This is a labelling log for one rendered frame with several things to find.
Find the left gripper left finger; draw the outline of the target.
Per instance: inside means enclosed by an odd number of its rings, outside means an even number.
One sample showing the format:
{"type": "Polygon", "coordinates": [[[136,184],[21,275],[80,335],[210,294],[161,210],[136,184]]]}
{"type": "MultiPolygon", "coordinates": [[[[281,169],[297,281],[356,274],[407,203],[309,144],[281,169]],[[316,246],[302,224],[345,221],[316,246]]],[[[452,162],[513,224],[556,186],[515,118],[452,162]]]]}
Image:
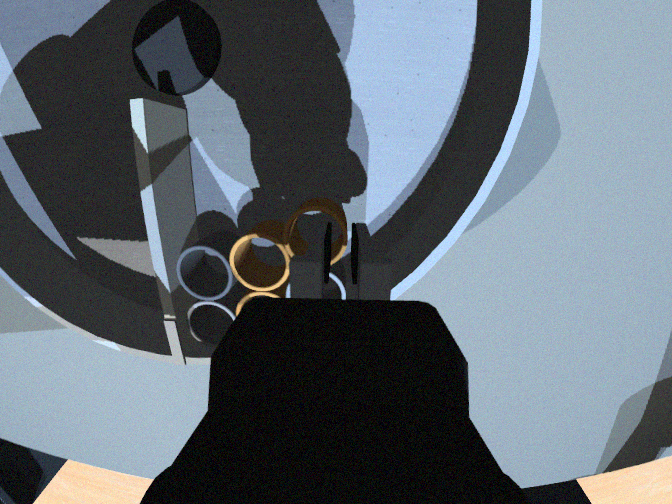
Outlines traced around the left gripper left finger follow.
{"type": "Polygon", "coordinates": [[[323,299],[331,264],[331,222],[318,222],[305,255],[289,262],[290,298],[323,299]]]}

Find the silver metal ring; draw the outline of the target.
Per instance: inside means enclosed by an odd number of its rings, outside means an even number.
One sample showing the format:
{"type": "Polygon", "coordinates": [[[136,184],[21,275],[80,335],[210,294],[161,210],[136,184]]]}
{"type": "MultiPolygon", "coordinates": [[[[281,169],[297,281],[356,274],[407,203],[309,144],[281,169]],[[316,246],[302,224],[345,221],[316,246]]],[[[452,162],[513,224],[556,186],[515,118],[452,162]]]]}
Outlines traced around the silver metal ring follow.
{"type": "Polygon", "coordinates": [[[248,287],[237,281],[220,299],[198,299],[186,315],[187,327],[193,337],[206,346],[216,348],[235,320],[237,304],[247,290],[248,287]],[[224,309],[232,318],[220,313],[214,305],[224,309]]]}
{"type": "MultiPolygon", "coordinates": [[[[323,299],[346,299],[345,267],[340,259],[330,265],[329,277],[335,280],[338,286],[330,292],[323,293],[323,299]]],[[[290,298],[289,283],[286,289],[286,298],[290,298]]]]}
{"type": "Polygon", "coordinates": [[[184,250],[176,264],[177,277],[183,288],[202,300],[217,300],[225,296],[238,281],[229,260],[230,251],[238,239],[240,237],[232,232],[217,231],[184,250]],[[223,261],[228,275],[215,271],[209,265],[204,250],[223,261]]]}

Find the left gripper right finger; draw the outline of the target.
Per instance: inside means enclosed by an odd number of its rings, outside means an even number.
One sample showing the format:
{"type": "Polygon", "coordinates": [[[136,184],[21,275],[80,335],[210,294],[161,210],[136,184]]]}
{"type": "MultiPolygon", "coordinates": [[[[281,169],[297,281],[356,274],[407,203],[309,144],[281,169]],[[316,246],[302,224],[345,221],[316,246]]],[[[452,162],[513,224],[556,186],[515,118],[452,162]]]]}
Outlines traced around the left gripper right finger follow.
{"type": "Polygon", "coordinates": [[[389,257],[378,257],[366,223],[352,223],[352,282],[357,300],[391,300],[394,265],[389,257]]]}

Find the bronze bushing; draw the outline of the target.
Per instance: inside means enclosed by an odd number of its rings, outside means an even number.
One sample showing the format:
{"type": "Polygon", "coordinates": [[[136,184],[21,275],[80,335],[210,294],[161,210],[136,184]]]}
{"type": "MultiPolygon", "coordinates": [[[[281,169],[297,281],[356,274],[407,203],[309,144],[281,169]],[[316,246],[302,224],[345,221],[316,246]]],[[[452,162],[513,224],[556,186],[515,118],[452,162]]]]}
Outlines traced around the bronze bushing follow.
{"type": "Polygon", "coordinates": [[[238,315],[239,311],[241,310],[241,308],[243,307],[243,305],[246,302],[252,300],[253,298],[257,298],[256,295],[266,295],[266,296],[270,296],[270,297],[286,298],[286,287],[288,285],[288,282],[289,282],[289,275],[282,285],[280,285],[279,287],[277,287],[273,290],[257,291],[257,290],[253,290],[253,289],[248,289],[246,291],[246,293],[244,294],[244,296],[242,297],[242,299],[239,301],[238,305],[237,305],[236,316],[238,315]]]}
{"type": "Polygon", "coordinates": [[[263,221],[233,245],[229,258],[230,267],[234,276],[244,286],[257,291],[269,291],[279,287],[287,279],[291,256],[283,241],[284,227],[285,223],[281,221],[263,221]],[[264,238],[275,243],[283,252],[286,263],[270,266],[261,262],[253,252],[252,238],[264,238]]]}
{"type": "Polygon", "coordinates": [[[300,235],[297,227],[298,216],[309,211],[320,211],[332,216],[340,225],[342,232],[338,239],[331,243],[331,264],[337,262],[344,254],[348,243],[347,220],[342,208],[334,201],[327,198],[312,198],[305,201],[288,219],[284,232],[283,241],[288,254],[305,255],[309,243],[300,235]]]}

